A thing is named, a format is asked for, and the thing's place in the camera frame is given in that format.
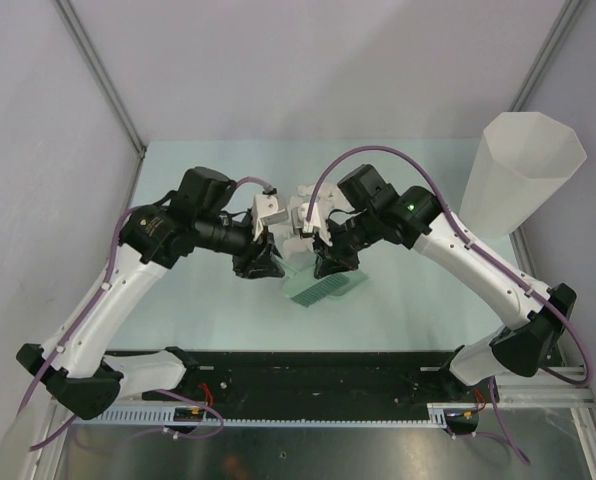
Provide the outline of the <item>green plastic dustpan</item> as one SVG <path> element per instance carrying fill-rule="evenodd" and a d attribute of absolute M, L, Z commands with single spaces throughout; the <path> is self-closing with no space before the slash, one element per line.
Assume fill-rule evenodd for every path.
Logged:
<path fill-rule="evenodd" d="M 282 284 L 283 294 L 293 302 L 310 307 L 325 299 L 338 299 L 369 279 L 362 271 L 335 273 L 321 279 L 314 276 L 315 267 L 296 270 L 282 262 L 286 272 Z"/>

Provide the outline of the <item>green hand brush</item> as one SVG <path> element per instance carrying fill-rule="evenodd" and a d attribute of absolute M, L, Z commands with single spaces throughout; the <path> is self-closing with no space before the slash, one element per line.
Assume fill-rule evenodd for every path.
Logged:
<path fill-rule="evenodd" d="M 328 297 L 345 295 L 358 284 L 350 274 L 337 273 L 321 279 L 301 278 L 288 290 L 289 298 L 303 307 L 310 307 Z"/>

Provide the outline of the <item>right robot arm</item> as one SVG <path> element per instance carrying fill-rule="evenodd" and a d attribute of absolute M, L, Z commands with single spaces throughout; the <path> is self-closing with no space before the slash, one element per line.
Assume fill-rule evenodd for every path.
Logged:
<path fill-rule="evenodd" d="M 468 234 L 456 215 L 422 186 L 398 193 L 371 165 L 362 165 L 338 184 L 353 215 L 342 224 L 325 222 L 313 248 L 317 278 L 354 271 L 360 251 L 379 241 L 401 245 L 454 275 L 499 317 L 500 329 L 458 348 L 442 367 L 441 393 L 462 401 L 480 381 L 509 371 L 532 377 L 564 331 L 577 295 L 568 285 L 550 287 L 499 257 Z"/>

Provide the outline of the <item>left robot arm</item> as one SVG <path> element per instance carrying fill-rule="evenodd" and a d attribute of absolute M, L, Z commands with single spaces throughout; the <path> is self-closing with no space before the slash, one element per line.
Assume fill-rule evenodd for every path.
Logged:
<path fill-rule="evenodd" d="M 41 344 L 24 344 L 17 361 L 62 406 L 82 420 L 116 400 L 167 390 L 192 397 L 199 376 L 193 358 L 177 347 L 115 360 L 106 351 L 141 298 L 177 261 L 196 249 L 231 256 L 243 279 L 281 278 L 283 268 L 269 228 L 288 218 L 284 198 L 264 185 L 241 220 L 226 211 L 239 182 L 205 167 L 185 172 L 162 199 L 130 209 L 118 222 L 107 265 L 61 328 Z"/>

